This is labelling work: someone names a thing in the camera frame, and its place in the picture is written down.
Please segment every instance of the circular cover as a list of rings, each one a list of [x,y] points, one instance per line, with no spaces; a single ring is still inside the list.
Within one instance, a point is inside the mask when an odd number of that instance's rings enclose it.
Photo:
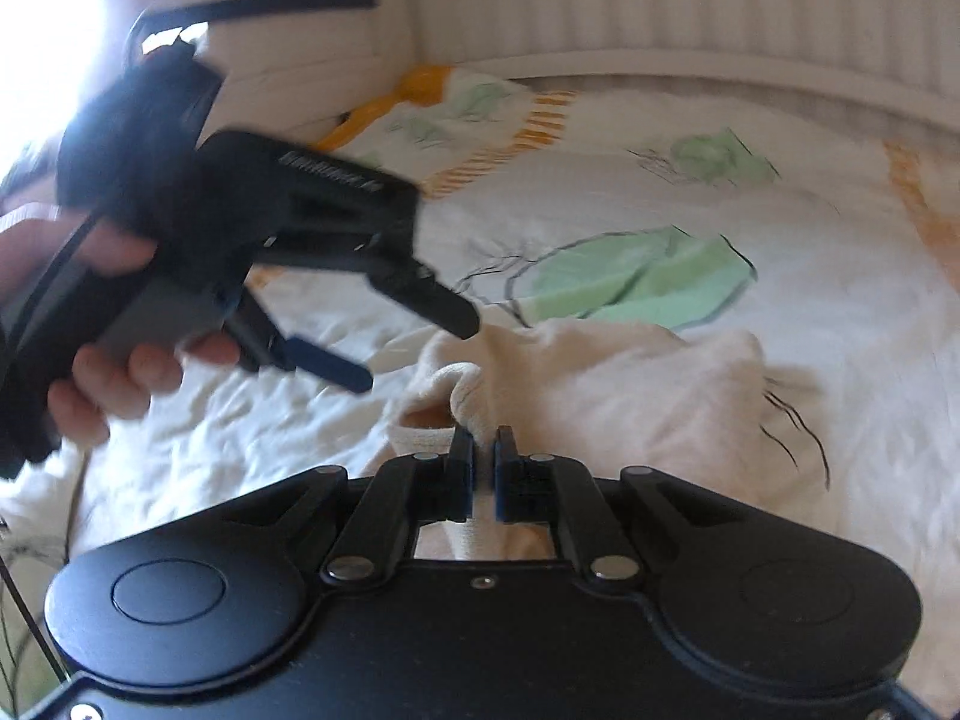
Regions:
[[[885,557],[822,533],[739,524],[695,539],[662,579],[659,604],[701,661],[769,693],[810,697],[899,671],[920,599]]]
[[[71,562],[47,593],[46,619],[81,669],[171,688],[262,658],[294,627],[304,600],[299,572],[258,528],[175,523]]]

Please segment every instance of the bright window light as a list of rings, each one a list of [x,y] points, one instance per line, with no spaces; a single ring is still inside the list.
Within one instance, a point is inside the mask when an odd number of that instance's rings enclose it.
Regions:
[[[203,39],[206,37],[206,22],[192,23],[186,28],[177,26],[173,29],[165,29],[162,32],[154,32],[140,44],[140,49],[146,54],[160,46],[171,46],[178,35],[188,43],[195,43],[203,47]]]
[[[103,15],[102,0],[0,0],[0,176],[73,117]]]

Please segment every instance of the bed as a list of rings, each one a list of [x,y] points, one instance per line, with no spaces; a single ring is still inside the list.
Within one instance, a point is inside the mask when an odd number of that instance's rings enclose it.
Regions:
[[[955,712],[960,0],[386,9],[343,14],[343,34],[323,16],[343,55],[295,73],[234,60],[256,72],[232,79],[215,124],[255,124],[416,180],[419,256],[490,322],[755,334],[775,396],[751,458],[760,504],[904,567],[925,605],[904,681]],[[316,26],[286,28],[309,44]],[[361,27],[368,46],[344,36]],[[229,30],[218,43],[211,28],[212,55],[235,56],[250,36]],[[328,91],[306,113],[292,103],[305,88]],[[334,105],[352,114],[331,131]],[[597,296],[603,268],[660,245],[707,263],[666,295],[683,299]],[[366,361],[373,392],[189,365],[182,391],[143,422],[114,425],[107,447],[89,458],[65,447],[0,493],[35,608],[66,550],[316,464],[361,475],[389,456],[391,405],[433,329],[350,276],[258,269],[251,285],[288,332]],[[22,710],[50,680],[37,653],[17,654]]]

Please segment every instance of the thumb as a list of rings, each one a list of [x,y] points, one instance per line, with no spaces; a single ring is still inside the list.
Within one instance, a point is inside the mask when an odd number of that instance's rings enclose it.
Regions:
[[[0,301],[46,265],[86,218],[56,205],[30,203],[0,218]],[[138,271],[152,260],[157,244],[101,221],[80,245],[77,257],[98,274]]]

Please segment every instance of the white bed frame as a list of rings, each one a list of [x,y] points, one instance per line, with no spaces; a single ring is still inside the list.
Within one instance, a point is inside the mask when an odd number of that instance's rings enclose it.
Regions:
[[[107,0],[98,81],[139,10],[194,1]],[[214,25],[209,51],[230,69],[211,124],[294,137],[323,134],[421,61],[594,86],[668,79],[960,152],[960,0],[380,0]]]

